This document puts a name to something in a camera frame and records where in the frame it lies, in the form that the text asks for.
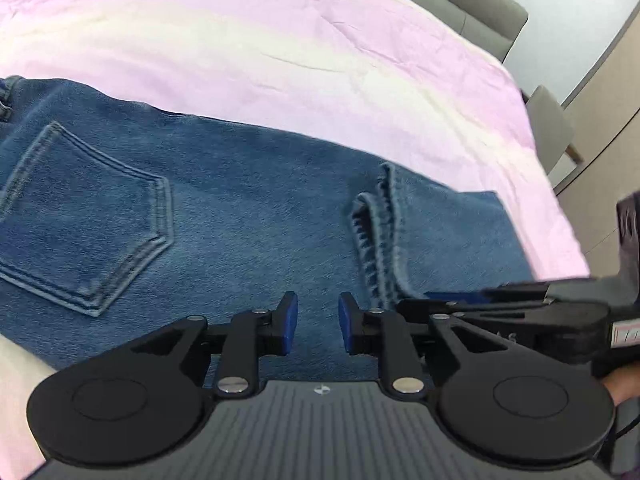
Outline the person's right hand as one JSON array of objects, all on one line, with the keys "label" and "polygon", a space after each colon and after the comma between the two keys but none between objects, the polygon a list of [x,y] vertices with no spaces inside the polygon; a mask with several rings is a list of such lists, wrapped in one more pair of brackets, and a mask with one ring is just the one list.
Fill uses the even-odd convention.
[{"label": "person's right hand", "polygon": [[620,404],[640,396],[639,364],[628,365],[608,374],[601,380],[610,394],[614,404]]}]

